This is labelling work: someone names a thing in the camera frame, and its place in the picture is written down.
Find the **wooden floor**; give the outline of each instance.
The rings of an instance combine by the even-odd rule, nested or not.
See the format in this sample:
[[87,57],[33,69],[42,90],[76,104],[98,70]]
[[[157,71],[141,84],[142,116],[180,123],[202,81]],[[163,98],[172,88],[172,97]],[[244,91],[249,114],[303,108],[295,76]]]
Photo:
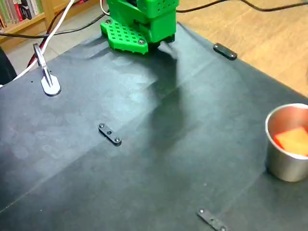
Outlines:
[[[211,1],[180,0],[178,9]],[[262,8],[301,2],[249,1]],[[264,13],[231,0],[178,14],[178,21],[211,42],[227,46],[237,52],[240,59],[308,96],[308,6]]]

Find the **book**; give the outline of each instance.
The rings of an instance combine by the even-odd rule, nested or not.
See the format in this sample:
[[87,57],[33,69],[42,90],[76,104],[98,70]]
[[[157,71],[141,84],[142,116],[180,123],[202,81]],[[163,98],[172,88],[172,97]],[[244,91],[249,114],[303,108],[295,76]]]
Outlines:
[[13,15],[12,15],[12,12],[11,12],[11,8],[10,8],[10,6],[9,6],[9,2],[8,2],[9,0],[4,0],[4,4],[5,4],[5,8],[6,8],[6,10],[8,11],[8,15],[9,15],[9,21],[10,21],[10,23],[14,23],[14,19],[13,19]]
[[28,6],[27,0],[21,0],[21,8],[22,12],[25,14],[27,19],[32,19],[31,11]]
[[34,14],[38,15],[39,9],[38,9],[38,6],[37,6],[37,2],[35,0],[30,0],[30,2],[31,2],[32,9],[34,11]]
[[36,1],[37,1],[37,6],[38,6],[39,13],[43,13],[44,10],[43,10],[43,6],[42,6],[41,0],[36,0]]
[[2,14],[2,11],[0,11],[0,24],[1,24],[2,28],[7,27],[6,22],[4,20],[4,17],[3,17],[3,14]]
[[31,6],[31,2],[30,2],[30,0],[26,0],[26,1],[27,1],[27,5],[29,7],[30,13],[31,13],[31,17],[34,18],[35,17],[35,13],[34,13],[33,8]]
[[1,12],[3,14],[5,23],[10,23],[10,18],[9,18],[8,12],[6,10],[4,0],[0,0],[0,9],[1,9]]
[[21,0],[17,0],[18,3],[18,7],[21,13],[21,17],[23,18],[23,20],[25,20],[27,18],[27,14],[25,12],[25,10],[23,9],[23,5],[21,4]]
[[13,3],[12,0],[8,0],[8,2],[9,2],[10,10],[11,10],[12,15],[13,15],[14,23],[17,24],[17,23],[19,23],[19,19],[18,19],[18,16],[17,16],[17,12],[16,12],[16,9],[15,9],[14,3]]
[[18,19],[21,22],[21,21],[23,21],[23,17],[21,16],[21,12],[20,12],[17,0],[13,0],[13,3],[14,3],[14,6],[15,6],[15,9],[16,9],[16,12],[17,12]]

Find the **white cable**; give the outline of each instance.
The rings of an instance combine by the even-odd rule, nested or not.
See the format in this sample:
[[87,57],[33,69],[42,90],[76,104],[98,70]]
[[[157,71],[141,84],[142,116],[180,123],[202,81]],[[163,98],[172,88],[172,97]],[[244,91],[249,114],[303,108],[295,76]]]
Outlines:
[[110,13],[108,13],[107,11],[105,11],[104,8],[103,8],[103,0],[100,0],[100,3],[101,3],[101,10],[102,10],[102,12],[103,12],[104,14],[110,16]]
[[[50,35],[47,37],[46,42],[42,48],[42,53],[45,52],[47,45],[50,41],[50,39],[53,37],[53,35],[57,32],[57,30],[59,29],[59,27],[61,26],[63,20],[65,19],[69,9],[71,8],[71,6],[74,4],[75,0],[70,0],[69,4],[67,5],[65,11],[62,14],[62,17],[60,18],[58,24],[56,25],[56,27],[53,29],[53,31],[50,33]],[[22,77],[25,73],[27,73],[35,64],[37,63],[37,59],[35,59],[32,64],[26,69],[24,70],[22,73],[20,73],[14,80],[19,79],[20,77]]]

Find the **metal bracket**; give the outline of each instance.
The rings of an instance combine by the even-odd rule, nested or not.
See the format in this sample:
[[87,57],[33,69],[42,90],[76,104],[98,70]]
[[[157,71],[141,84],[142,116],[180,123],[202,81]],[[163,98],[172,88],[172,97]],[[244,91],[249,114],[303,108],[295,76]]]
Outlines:
[[216,231],[231,231],[224,223],[218,220],[215,216],[213,216],[213,214],[211,214],[206,209],[203,208],[199,209],[197,214]]
[[43,72],[43,79],[41,84],[43,90],[48,96],[55,96],[61,92],[61,86],[56,76],[50,74],[50,71],[46,65],[43,53],[37,43],[33,44],[34,54],[38,60],[38,65],[41,67]]
[[111,130],[110,127],[108,127],[106,124],[99,124],[98,130],[105,136],[107,139],[113,143],[115,146],[120,146],[122,143],[122,140],[117,137],[116,133]]
[[230,49],[221,45],[220,43],[214,44],[213,49],[214,51],[225,56],[229,60],[236,60],[237,58],[237,53],[231,51]]

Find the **cable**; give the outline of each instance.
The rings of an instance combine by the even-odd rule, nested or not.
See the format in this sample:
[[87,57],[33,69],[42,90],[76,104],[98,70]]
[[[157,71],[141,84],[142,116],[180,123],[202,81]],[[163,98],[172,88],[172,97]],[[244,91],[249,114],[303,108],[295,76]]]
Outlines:
[[203,9],[203,8],[206,8],[206,7],[209,7],[209,6],[213,6],[215,4],[218,4],[218,3],[221,3],[221,2],[224,2],[224,1],[227,1],[227,0],[217,0],[217,1],[214,1],[214,2],[210,2],[206,5],[198,6],[198,7],[187,9],[187,10],[177,10],[177,13],[188,13],[188,12],[192,12],[192,11],[197,11],[197,10],[200,10],[200,9]]
[[251,4],[250,2],[248,2],[246,0],[240,0],[240,1],[245,3],[245,4],[247,4],[248,6],[250,6],[252,8],[254,8],[255,10],[261,11],[261,12],[280,11],[280,10],[290,9],[290,8],[293,8],[293,7],[308,5],[308,2],[301,2],[301,3],[285,5],[285,6],[279,6],[279,7],[274,7],[274,8],[260,8],[260,7],[257,7],[257,6],[255,6],[253,4]]
[[[212,5],[215,5],[217,3],[221,3],[224,1],[228,1],[228,0],[217,0],[214,2],[211,2],[209,4],[206,5],[202,5],[202,6],[198,6],[195,8],[191,8],[191,9],[187,9],[187,10],[177,10],[178,13],[188,13],[188,12],[193,12],[193,11],[197,11]],[[302,3],[296,3],[296,4],[291,4],[291,5],[285,5],[285,6],[280,6],[280,7],[274,7],[274,8],[260,8],[255,6],[254,4],[248,2],[247,0],[239,0],[245,4],[247,4],[248,6],[252,7],[253,9],[257,10],[257,11],[261,11],[261,12],[273,12],[273,11],[280,11],[280,10],[285,10],[285,9],[290,9],[293,7],[298,7],[298,6],[304,6],[304,5],[308,5],[308,2],[302,2]]]
[[[63,35],[63,34],[68,34],[68,33],[73,33],[73,32],[77,32],[80,30],[83,30],[91,25],[93,25],[94,23],[96,23],[97,21],[99,21],[101,18],[103,18],[105,15],[101,14],[100,16],[98,16],[97,18],[95,18],[93,21],[91,21],[90,23],[76,28],[76,29],[72,29],[72,30],[65,30],[65,31],[59,31],[57,33],[55,33],[54,35]],[[37,36],[32,36],[32,35],[19,35],[19,34],[5,34],[5,33],[0,33],[0,36],[7,36],[7,37],[14,37],[14,38],[26,38],[26,39],[42,39],[42,38],[47,38],[50,34],[46,34],[46,35],[37,35]]]
[[104,8],[103,8],[103,0],[100,0],[100,4],[101,4],[101,10],[102,10],[102,12],[103,12],[104,14],[110,16],[110,13],[108,13],[107,11],[105,11]]
[[[72,7],[75,6],[75,5],[77,5],[77,4],[80,4],[80,3],[84,3],[84,0],[79,0],[79,1],[75,2],[75,3],[72,5]],[[49,33],[51,32],[51,29],[52,29],[52,27],[53,27],[54,22],[55,22],[56,19],[59,17],[59,15],[62,14],[63,11],[65,11],[65,9],[66,9],[66,7],[62,8],[62,9],[54,16],[54,18],[52,19],[51,23],[50,23],[49,26],[48,26],[48,29],[47,29],[47,31],[46,31],[46,34],[49,34]],[[46,42],[46,39],[47,39],[47,38],[44,38],[44,39],[42,40],[42,42],[40,43],[39,47],[40,47],[41,49],[42,49],[42,47],[44,46],[44,44],[45,44],[45,42]],[[31,65],[31,63],[34,61],[34,59],[35,59],[35,54],[32,55],[31,59],[30,59],[29,62],[28,62],[27,67],[29,67],[29,66]]]
[[[47,48],[47,45],[50,41],[50,39],[54,36],[54,34],[57,32],[57,30],[59,29],[59,27],[61,26],[63,20],[65,19],[69,9],[71,8],[71,6],[73,5],[75,0],[70,0],[69,4],[67,5],[62,17],[60,18],[60,21],[58,22],[58,24],[56,25],[56,27],[53,29],[52,33],[48,36],[44,46],[43,46],[43,49],[42,49],[42,53],[45,52],[46,48]],[[20,73],[14,80],[16,79],[19,79],[20,77],[22,77],[25,73],[27,73],[37,62],[37,59],[34,60],[34,62],[29,66],[27,67],[22,73]]]

